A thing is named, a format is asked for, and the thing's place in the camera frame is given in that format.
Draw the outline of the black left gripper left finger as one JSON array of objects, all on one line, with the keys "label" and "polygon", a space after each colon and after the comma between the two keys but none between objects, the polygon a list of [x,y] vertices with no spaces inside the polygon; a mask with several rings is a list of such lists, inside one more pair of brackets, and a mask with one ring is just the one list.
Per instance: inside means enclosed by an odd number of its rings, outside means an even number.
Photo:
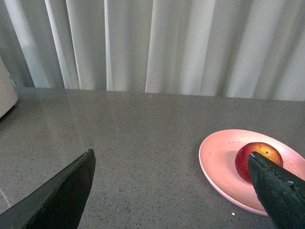
[{"label": "black left gripper left finger", "polygon": [[94,151],[66,166],[29,196],[1,213],[2,229],[76,229],[95,172]]}]

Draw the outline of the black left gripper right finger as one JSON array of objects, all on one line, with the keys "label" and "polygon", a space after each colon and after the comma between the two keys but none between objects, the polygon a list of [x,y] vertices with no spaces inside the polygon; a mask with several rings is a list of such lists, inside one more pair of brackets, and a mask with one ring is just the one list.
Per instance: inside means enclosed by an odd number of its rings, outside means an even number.
[{"label": "black left gripper right finger", "polygon": [[252,152],[247,159],[257,197],[276,229],[305,227],[305,181]]}]

